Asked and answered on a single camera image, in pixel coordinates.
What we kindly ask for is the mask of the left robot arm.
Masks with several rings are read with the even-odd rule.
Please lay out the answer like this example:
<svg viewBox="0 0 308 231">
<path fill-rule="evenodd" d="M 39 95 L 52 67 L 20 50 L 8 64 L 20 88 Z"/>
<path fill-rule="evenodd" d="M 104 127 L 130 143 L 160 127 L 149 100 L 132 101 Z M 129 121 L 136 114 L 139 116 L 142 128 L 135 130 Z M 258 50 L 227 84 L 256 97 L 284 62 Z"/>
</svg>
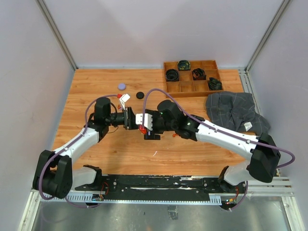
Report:
<svg viewBox="0 0 308 231">
<path fill-rule="evenodd" d="M 87 185 L 96 191 L 103 185 L 99 167 L 84 165 L 73 170 L 73 164 L 92 146 L 98 144 L 109 132 L 109 127 L 123 126 L 135 130 L 135 115 L 131 107 L 114 111 L 115 105 L 108 96 L 94 100 L 93 113 L 85 113 L 85 126 L 72 140 L 53 151 L 44 150 L 38 159 L 33 188 L 41 197 L 63 199 L 71 190 Z"/>
</svg>

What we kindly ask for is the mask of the orange earbud case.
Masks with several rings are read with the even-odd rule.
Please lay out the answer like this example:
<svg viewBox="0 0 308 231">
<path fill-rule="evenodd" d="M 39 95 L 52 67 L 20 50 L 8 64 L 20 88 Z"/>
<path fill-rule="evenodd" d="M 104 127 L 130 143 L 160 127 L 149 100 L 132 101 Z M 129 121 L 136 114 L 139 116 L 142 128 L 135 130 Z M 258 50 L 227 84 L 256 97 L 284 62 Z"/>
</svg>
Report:
<svg viewBox="0 0 308 231">
<path fill-rule="evenodd" d="M 139 127 L 139 130 L 142 134 L 146 134 L 147 133 L 147 128 L 145 127 Z"/>
</svg>

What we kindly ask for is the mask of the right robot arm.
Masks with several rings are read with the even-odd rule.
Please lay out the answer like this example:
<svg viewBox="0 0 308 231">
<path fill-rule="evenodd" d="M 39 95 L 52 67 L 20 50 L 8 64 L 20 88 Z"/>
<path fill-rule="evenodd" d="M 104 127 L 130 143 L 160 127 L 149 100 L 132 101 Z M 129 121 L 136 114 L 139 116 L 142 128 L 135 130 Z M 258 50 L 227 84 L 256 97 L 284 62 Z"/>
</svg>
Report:
<svg viewBox="0 0 308 231">
<path fill-rule="evenodd" d="M 156 111 L 146 109 L 136 119 L 147 130 L 145 139 L 159 139 L 165 131 L 173 131 L 183 139 L 208 142 L 243 157 L 243 162 L 224 167 L 218 177 L 218 187 L 226 193 L 247 180 L 271 183 L 281 158 L 269 134 L 246 135 L 222 128 L 202 117 L 185 114 L 170 100 L 162 101 Z"/>
</svg>

